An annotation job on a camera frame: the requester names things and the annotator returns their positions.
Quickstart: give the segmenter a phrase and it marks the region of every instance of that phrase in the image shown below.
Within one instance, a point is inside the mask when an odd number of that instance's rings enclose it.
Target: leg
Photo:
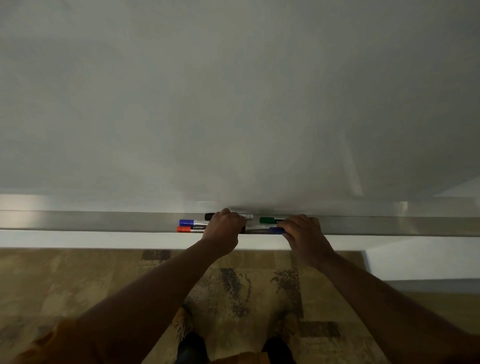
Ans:
[[[210,362],[204,340],[193,330],[192,316],[181,307],[172,321],[179,343],[175,364],[206,364]]]
[[[288,344],[298,336],[299,331],[298,318],[293,313],[277,321],[274,332],[262,349],[268,354],[270,364],[296,364]]]

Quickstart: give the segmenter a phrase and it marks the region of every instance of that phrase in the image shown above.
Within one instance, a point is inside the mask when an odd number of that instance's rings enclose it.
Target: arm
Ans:
[[[202,239],[79,317],[107,362],[141,363],[207,268],[238,244],[245,218],[217,212]]]
[[[392,363],[468,362],[479,341],[337,255],[316,218],[292,216],[278,224],[292,251],[333,283]]]

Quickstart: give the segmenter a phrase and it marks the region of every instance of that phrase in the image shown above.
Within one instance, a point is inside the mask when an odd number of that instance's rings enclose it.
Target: hand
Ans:
[[[320,269],[322,263],[336,253],[322,234],[317,218],[305,215],[290,216],[277,224],[285,230],[292,251],[307,265]]]
[[[213,215],[203,233],[202,241],[211,244],[219,258],[227,255],[239,243],[239,233],[246,222],[244,217],[224,208]]]

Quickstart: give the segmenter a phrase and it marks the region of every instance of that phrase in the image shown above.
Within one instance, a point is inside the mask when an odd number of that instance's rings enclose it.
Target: blue marker cap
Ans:
[[[272,234],[283,234],[285,232],[283,228],[276,228],[276,227],[268,228],[268,231],[271,232]]]
[[[179,220],[179,225],[180,226],[193,226],[195,225],[195,220],[184,220],[184,219],[180,219]]]

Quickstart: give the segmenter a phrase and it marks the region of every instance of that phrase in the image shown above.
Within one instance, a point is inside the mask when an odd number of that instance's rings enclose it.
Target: shoe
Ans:
[[[180,344],[193,331],[192,315],[185,308],[180,307],[173,317],[172,327],[177,332],[177,342]]]
[[[281,317],[273,327],[269,337],[278,337],[290,346],[294,338],[300,337],[299,318],[293,312]]]

